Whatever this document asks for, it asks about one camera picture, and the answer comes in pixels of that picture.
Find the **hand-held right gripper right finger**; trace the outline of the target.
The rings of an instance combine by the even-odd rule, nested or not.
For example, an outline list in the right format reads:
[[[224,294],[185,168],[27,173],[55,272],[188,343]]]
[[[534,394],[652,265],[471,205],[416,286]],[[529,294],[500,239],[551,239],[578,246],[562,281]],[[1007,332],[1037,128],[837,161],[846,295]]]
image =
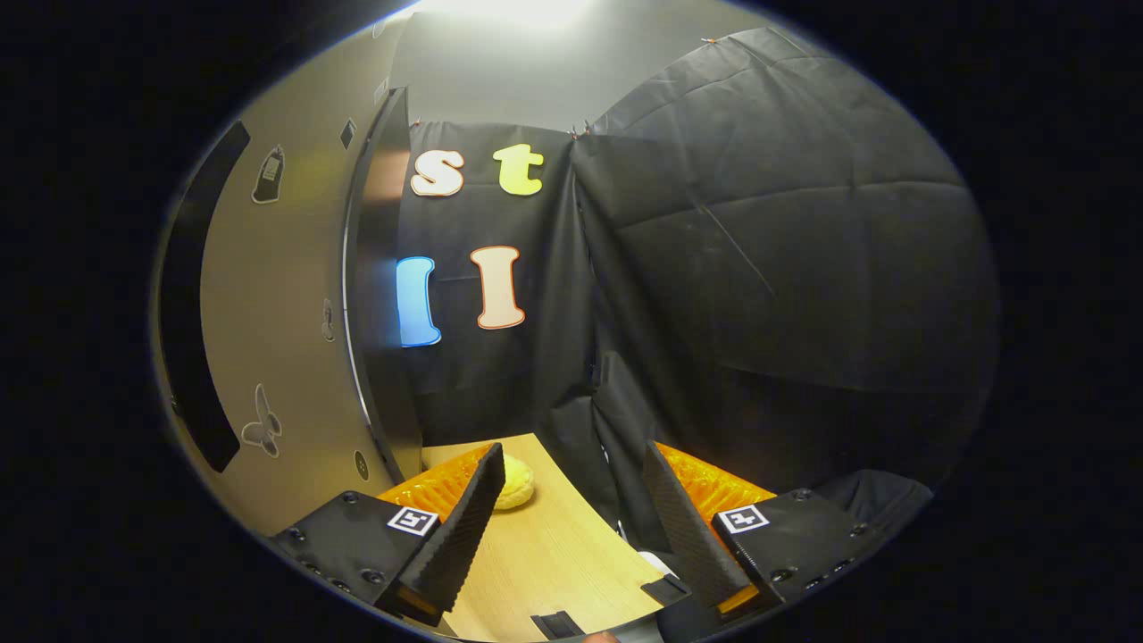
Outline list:
[[[776,495],[656,440],[642,480],[677,573],[722,619],[804,601],[884,546],[884,530],[812,489]]]

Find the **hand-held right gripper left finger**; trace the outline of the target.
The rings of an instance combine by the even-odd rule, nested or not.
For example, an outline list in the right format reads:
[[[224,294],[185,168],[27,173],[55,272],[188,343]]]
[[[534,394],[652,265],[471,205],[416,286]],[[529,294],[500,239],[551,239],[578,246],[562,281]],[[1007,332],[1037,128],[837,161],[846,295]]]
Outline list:
[[[455,606],[505,481],[503,447],[475,447],[378,497],[339,492],[271,541],[339,593],[437,626]]]

